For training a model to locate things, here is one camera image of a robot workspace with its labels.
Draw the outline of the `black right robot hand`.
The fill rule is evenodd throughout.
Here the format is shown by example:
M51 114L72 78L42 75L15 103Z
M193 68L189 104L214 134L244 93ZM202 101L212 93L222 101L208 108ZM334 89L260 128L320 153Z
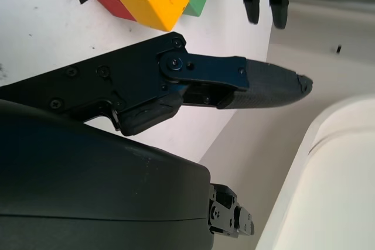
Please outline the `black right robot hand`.
M274 108L309 77L170 32L1 87L2 249L211 249L253 235L202 165L131 140L183 105Z

